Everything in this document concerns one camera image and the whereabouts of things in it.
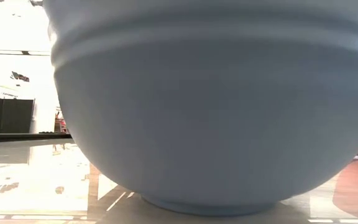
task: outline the large ceramic bowl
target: large ceramic bowl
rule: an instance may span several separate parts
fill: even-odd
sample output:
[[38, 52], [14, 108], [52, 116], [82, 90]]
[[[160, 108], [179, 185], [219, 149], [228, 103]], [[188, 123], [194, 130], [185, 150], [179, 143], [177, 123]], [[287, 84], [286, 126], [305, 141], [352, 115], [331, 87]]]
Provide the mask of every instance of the large ceramic bowl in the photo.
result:
[[358, 1], [49, 0], [89, 160], [158, 206], [241, 215], [358, 151]]

